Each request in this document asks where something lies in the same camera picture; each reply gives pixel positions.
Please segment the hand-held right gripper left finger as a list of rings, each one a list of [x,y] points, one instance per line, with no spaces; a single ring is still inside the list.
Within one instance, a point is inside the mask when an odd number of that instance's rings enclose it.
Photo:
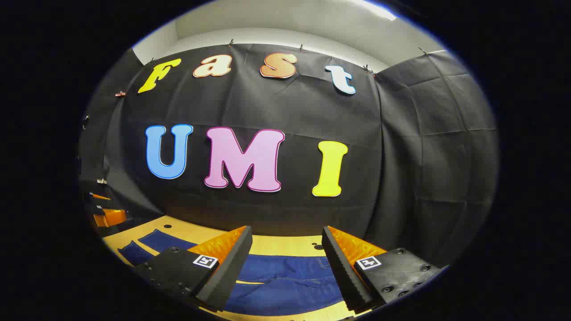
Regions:
[[[252,228],[243,226],[193,247],[168,247],[133,271],[186,305],[223,311],[251,245]]]

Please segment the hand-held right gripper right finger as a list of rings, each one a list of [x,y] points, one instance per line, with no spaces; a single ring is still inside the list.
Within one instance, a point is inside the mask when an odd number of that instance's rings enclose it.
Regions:
[[[322,246],[347,309],[362,313],[390,304],[442,272],[409,250],[384,250],[337,228],[325,226]]]

